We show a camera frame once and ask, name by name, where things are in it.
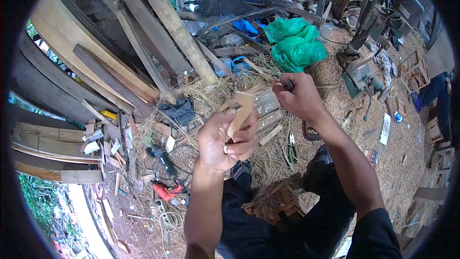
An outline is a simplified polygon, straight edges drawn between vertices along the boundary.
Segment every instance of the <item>yellow object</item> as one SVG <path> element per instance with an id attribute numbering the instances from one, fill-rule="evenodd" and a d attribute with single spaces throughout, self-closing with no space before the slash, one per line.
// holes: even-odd
<path id="1" fill-rule="evenodd" d="M 112 120 L 116 120 L 116 114 L 115 113 L 112 113 L 112 112 L 107 111 L 107 110 L 101 110 L 101 111 L 99 111 L 99 113 L 101 113 L 105 117 L 109 117 Z"/>

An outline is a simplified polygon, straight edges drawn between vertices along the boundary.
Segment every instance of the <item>black pants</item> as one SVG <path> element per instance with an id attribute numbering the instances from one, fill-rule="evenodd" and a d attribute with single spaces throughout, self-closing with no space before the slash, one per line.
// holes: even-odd
<path id="1" fill-rule="evenodd" d="M 287 233 L 275 230 L 241 206 L 250 202 L 251 177 L 224 182 L 222 237 L 218 253 L 230 258 L 330 258 L 350 226 L 356 212 L 345 196 L 334 164 L 313 168 L 306 182 L 320 196 L 319 202 Z"/>

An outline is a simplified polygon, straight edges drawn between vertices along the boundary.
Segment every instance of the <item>ground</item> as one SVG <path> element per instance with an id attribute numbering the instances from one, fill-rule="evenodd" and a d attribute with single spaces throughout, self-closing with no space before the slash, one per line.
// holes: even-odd
<path id="1" fill-rule="evenodd" d="M 351 36 L 344 30 L 334 29 L 331 31 L 329 39 L 336 42 L 348 42 Z M 428 168 L 432 143 L 426 128 L 427 112 L 422 112 L 420 115 L 416 112 L 411 101 L 406 96 L 404 88 L 394 78 L 391 85 L 395 86 L 395 88 L 392 88 L 391 96 L 397 96 L 400 101 L 406 104 L 408 115 L 404 117 L 400 124 L 397 124 L 394 118 L 392 119 L 391 135 L 387 146 L 383 146 L 379 143 L 379 137 L 384 113 L 388 112 L 385 104 L 383 101 L 376 101 L 377 96 L 375 96 L 369 121 L 365 122 L 363 117 L 367 109 L 368 97 L 360 95 L 355 99 L 351 99 L 340 77 L 342 68 L 338 65 L 335 54 L 344 46 L 328 42 L 325 44 L 325 47 L 328 50 L 329 56 L 325 60 L 306 68 L 305 71 L 312 75 L 317 85 L 323 85 L 319 89 L 319 93 L 324 105 L 357 143 L 364 154 L 368 157 L 372 149 L 378 150 L 379 165 L 376 173 L 382 197 L 390 218 L 393 221 L 395 232 L 403 234 L 416 232 L 421 224 L 419 221 L 431 218 L 431 214 L 436 212 L 433 206 L 430 209 L 426 209 L 427 205 L 414 204 L 412 201 L 412 196 L 417 187 L 434 187 L 434 184 L 436 184 L 436 171 L 433 166 Z M 398 62 L 404 60 L 415 49 L 424 54 L 423 42 L 420 40 L 420 36 L 415 32 L 411 32 L 406 37 L 405 45 L 399 52 L 396 52 L 391 47 L 388 54 L 398 64 Z M 369 54 L 369 51 L 365 47 L 362 47 L 361 51 L 364 55 Z M 371 64 L 380 76 L 381 73 L 376 64 L 374 62 L 371 62 Z M 270 86 L 268 81 L 263 80 L 256 74 L 243 75 L 236 83 L 236 89 L 244 91 L 260 82 L 264 83 L 266 87 Z M 228 86 L 228 82 L 224 79 L 212 90 L 206 88 L 200 82 L 192 82 L 191 86 L 181 88 L 176 93 L 180 95 L 192 95 L 195 99 L 195 111 L 200 115 L 197 118 L 207 118 L 212 111 L 216 110 L 230 98 L 231 89 Z M 344 118 L 350 111 L 352 111 L 351 118 L 344 123 Z M 323 144 L 322 141 L 305 140 L 302 134 L 302 121 L 291 117 L 285 110 L 284 115 L 285 117 L 282 120 L 283 130 L 263 147 L 257 144 L 254 154 L 250 158 L 254 164 L 253 188 L 255 198 L 261 196 L 264 190 L 267 190 L 267 188 L 279 181 L 286 181 L 294 189 L 299 188 L 299 179 L 307 171 L 307 165 L 314 157 L 317 149 Z M 143 118 L 141 115 L 135 118 L 136 122 L 142 122 L 139 128 L 139 136 L 134 139 L 135 146 L 140 147 L 142 144 L 148 142 L 151 136 L 152 122 L 159 120 L 160 117 L 160 114 L 156 112 L 148 118 Z M 300 162 L 295 166 L 294 171 L 288 167 L 283 159 L 281 149 L 290 130 L 294 133 L 300 156 Z M 419 130 L 422 134 L 422 143 L 419 143 L 417 140 Z M 165 138 L 158 133 L 154 134 L 153 138 L 158 143 L 164 144 Z M 197 152 L 193 147 L 196 147 L 195 144 L 195 138 L 190 138 L 188 143 L 185 144 L 188 147 L 176 147 L 171 153 L 172 162 L 184 171 L 191 171 L 193 162 L 197 157 Z M 406 155 L 407 160 L 405 164 L 402 164 L 404 155 Z M 152 159 L 139 159 L 139 162 L 139 176 L 147 175 L 147 169 L 156 169 L 157 166 L 157 162 Z M 152 192 L 151 185 L 146 183 L 142 191 L 136 191 L 133 186 L 129 187 L 128 190 L 126 184 L 122 183 L 120 188 L 128 191 L 128 194 L 122 195 L 118 193 L 118 196 L 115 197 L 115 172 L 108 171 L 110 171 L 110 167 L 106 171 L 108 177 L 104 181 L 104 186 L 107 190 L 107 198 L 115 214 L 115 230 L 119 239 L 125 242 L 131 249 L 131 253 L 127 254 L 115 246 L 114 251 L 116 255 L 119 258 L 164 258 L 162 253 L 164 250 L 167 250 L 169 251 L 168 257 L 170 259 L 183 258 L 185 255 L 185 237 L 182 228 L 170 232 L 164 241 L 164 245 L 162 244 L 162 232 L 158 223 L 158 211 L 155 206 L 155 200 L 158 197 Z M 158 174 L 160 177 L 164 176 L 161 169 L 158 169 Z M 179 171 L 179 174 L 181 178 L 185 178 L 185 173 Z M 180 202 L 183 198 L 185 198 L 185 195 L 179 194 L 177 201 Z M 319 199 L 317 195 L 305 192 L 300 194 L 300 198 L 309 209 Z M 134 210 L 130 209 L 130 205 L 133 204 L 137 206 Z M 157 216 L 153 220 L 128 216 L 128 214 L 131 214 L 149 218 L 151 216 L 150 206 L 154 206 L 154 214 Z M 172 206 L 170 208 L 182 216 L 182 218 L 184 217 L 186 212 L 185 206 Z M 346 236 L 352 235 L 355 223 L 356 219 L 351 223 Z"/>

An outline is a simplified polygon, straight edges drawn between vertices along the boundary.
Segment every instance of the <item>hand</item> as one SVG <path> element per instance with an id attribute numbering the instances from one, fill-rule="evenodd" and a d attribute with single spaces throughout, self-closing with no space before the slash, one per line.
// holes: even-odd
<path id="1" fill-rule="evenodd" d="M 259 113 L 256 108 L 253 108 L 240 130 L 233 134 L 236 143 L 225 147 L 225 143 L 230 140 L 227 131 L 234 117 L 234 109 L 227 112 L 214 112 L 200 129 L 198 132 L 200 164 L 223 173 L 232 168 L 238 160 L 246 160 L 251 156 L 254 144 L 257 142 Z"/>
<path id="2" fill-rule="evenodd" d="M 294 84 L 291 92 L 286 87 L 286 81 Z M 292 115 L 307 121 L 313 128 L 326 111 L 322 100 L 310 75 L 303 72 L 283 73 L 280 82 L 271 83 L 272 90 L 281 104 Z"/>

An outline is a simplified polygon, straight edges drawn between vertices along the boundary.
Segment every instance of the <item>green vegetation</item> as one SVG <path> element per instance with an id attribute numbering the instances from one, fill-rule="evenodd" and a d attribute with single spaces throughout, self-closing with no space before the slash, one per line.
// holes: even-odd
<path id="1" fill-rule="evenodd" d="M 56 183 L 21 173 L 19 174 L 19 182 L 27 205 L 46 236 L 49 236 L 54 220 L 53 210 L 58 205 Z"/>

